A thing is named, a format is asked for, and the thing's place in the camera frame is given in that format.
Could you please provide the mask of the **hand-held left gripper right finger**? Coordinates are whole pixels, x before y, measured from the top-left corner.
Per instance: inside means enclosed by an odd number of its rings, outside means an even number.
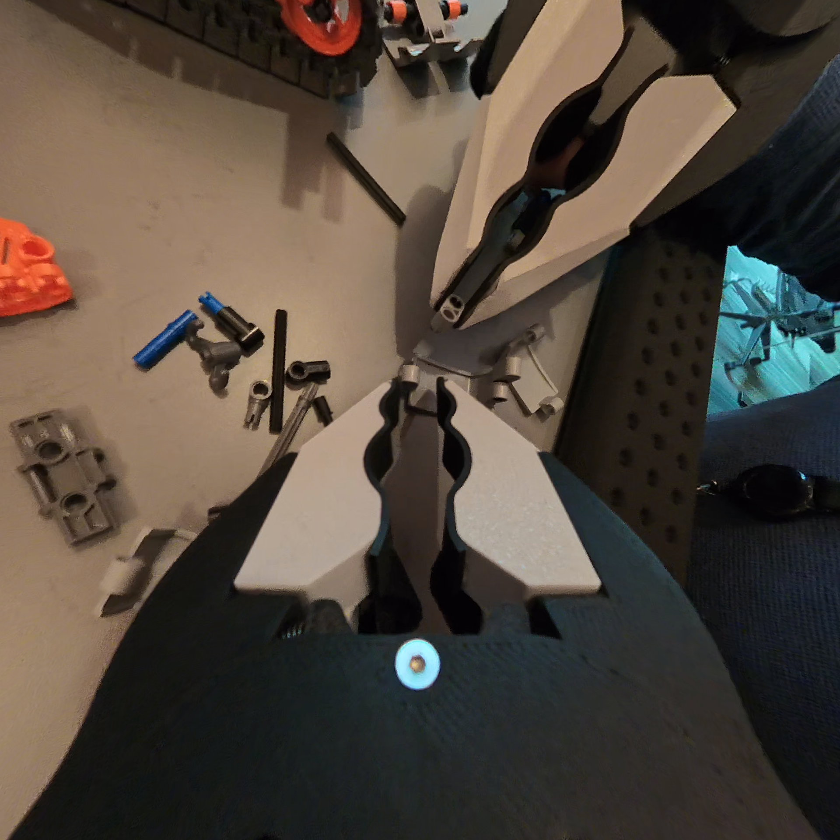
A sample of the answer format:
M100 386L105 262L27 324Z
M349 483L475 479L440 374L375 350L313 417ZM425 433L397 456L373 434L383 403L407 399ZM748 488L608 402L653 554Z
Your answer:
M452 480L429 577L447 629L477 635L499 607L597 595L596 572L546 454L450 380L436 383L442 468Z

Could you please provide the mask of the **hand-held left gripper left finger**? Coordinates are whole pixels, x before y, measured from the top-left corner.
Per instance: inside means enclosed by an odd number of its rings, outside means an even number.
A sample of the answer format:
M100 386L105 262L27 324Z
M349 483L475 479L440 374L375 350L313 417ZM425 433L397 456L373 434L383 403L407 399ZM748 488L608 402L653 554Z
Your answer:
M423 608L392 538L383 487L396 457L402 390L388 381L304 444L234 587L338 604L363 633L405 634Z

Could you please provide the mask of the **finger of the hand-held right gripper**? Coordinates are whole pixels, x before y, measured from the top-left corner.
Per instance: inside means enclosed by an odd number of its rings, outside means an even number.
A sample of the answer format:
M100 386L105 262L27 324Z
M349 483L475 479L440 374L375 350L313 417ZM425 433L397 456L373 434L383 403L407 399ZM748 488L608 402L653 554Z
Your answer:
M437 249L436 308L476 255L491 218L519 194L545 122L596 84L624 36L622 2L508 2Z
M547 209L542 232L499 264L457 329L489 320L629 235L632 223L737 110L711 75L652 80L630 106L603 163Z

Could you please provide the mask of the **grey grooved curved panel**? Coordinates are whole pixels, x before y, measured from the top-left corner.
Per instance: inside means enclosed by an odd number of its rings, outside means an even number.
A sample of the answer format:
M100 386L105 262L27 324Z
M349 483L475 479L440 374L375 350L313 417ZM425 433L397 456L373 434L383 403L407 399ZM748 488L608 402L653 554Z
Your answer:
M106 569L99 584L95 617L138 611L196 537L196 532L185 529L144 528L131 550Z

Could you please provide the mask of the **person's right forearm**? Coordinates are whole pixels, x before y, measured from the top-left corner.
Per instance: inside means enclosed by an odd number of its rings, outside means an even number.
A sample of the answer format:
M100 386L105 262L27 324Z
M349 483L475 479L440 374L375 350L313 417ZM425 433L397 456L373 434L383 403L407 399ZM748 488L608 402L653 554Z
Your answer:
M839 301L839 57L744 164L691 199L698 235Z

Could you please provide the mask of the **person's right hand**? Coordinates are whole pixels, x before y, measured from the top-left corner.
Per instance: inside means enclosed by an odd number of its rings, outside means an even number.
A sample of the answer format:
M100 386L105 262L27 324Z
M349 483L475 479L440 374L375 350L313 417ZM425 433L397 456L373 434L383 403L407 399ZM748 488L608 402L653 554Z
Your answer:
M571 166L572 161L574 160L574 157L581 151L584 142L585 138L581 136L575 137L556 159L555 177L558 184L558 188L565 188L564 185L568 177L568 170Z

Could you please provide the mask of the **dark grey axle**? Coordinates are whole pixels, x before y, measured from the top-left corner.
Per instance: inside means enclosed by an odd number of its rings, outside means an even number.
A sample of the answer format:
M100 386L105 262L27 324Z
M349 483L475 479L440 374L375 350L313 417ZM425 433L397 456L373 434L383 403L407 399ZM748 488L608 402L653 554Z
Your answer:
M311 382L301 390L296 404L283 423L280 433L257 476L264 475L268 469L287 454L305 416L319 393L319 388L320 384L318 382Z

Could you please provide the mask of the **long black axle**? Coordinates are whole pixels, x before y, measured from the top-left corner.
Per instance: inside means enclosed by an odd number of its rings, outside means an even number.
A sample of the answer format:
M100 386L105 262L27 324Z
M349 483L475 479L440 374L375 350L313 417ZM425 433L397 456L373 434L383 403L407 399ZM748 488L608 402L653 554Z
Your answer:
M325 139L331 152L341 162L343 168L362 187L367 195L388 216L393 223L402 228L406 221L406 214L388 195L386 190L375 180L373 175L362 165L353 153L342 142L335 132L329 132Z
M286 390L288 315L283 309L276 310L271 368L271 398L269 405L269 431L279 434L284 423L284 402Z

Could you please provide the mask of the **grey orange tracked toy robot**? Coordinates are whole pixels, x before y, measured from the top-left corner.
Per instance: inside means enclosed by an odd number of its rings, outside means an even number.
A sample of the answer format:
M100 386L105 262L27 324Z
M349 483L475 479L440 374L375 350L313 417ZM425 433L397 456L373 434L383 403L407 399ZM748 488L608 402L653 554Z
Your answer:
M377 2L111 1L321 98L357 95L383 50Z

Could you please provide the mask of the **blue long pin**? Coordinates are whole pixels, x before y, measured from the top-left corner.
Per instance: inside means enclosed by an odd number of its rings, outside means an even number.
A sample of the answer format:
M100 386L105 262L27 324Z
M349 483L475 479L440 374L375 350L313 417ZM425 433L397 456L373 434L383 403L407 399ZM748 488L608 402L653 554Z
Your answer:
M187 327L196 320L197 315L194 311L185 310L133 356L134 365L142 371L148 371L156 366L183 341Z

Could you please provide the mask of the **grey H-shaped connector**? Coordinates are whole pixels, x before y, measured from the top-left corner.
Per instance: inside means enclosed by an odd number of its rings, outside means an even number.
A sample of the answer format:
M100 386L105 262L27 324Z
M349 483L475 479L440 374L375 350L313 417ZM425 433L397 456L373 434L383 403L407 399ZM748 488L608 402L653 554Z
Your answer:
M39 514L57 525L72 548L116 530L110 495L116 479L104 451L60 409L13 420L11 434L22 459L18 473Z

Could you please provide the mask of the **black belt pouch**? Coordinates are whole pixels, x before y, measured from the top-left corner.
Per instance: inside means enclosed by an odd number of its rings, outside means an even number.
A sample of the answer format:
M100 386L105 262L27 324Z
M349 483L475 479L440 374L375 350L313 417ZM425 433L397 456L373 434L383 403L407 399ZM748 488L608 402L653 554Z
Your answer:
M788 465L757 465L728 481L701 482L696 492L722 499L768 522L839 515L838 479L807 474Z

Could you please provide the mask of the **person's clothed body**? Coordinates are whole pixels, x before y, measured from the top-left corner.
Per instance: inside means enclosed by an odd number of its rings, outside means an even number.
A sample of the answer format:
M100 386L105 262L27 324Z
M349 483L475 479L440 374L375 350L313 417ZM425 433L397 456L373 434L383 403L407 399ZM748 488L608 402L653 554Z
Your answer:
M838 376L707 421L699 483L783 465L839 478ZM765 521L697 496L686 590L784 786L839 837L839 515Z

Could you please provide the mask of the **orange wedge brick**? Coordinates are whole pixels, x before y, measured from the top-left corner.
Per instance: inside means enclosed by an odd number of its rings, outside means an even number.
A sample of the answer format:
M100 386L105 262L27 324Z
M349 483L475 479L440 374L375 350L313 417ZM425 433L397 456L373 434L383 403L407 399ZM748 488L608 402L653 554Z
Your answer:
M46 239L1 219L1 317L12 318L63 305L74 292Z

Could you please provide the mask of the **grey bracket with orange bush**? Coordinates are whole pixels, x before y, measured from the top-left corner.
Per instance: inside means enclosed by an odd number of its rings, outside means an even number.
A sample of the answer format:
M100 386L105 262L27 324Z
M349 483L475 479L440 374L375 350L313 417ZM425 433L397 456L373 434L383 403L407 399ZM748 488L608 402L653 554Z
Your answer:
M462 39L455 22L467 15L461 1L381 2L381 34L386 54L397 69L473 57L483 38Z

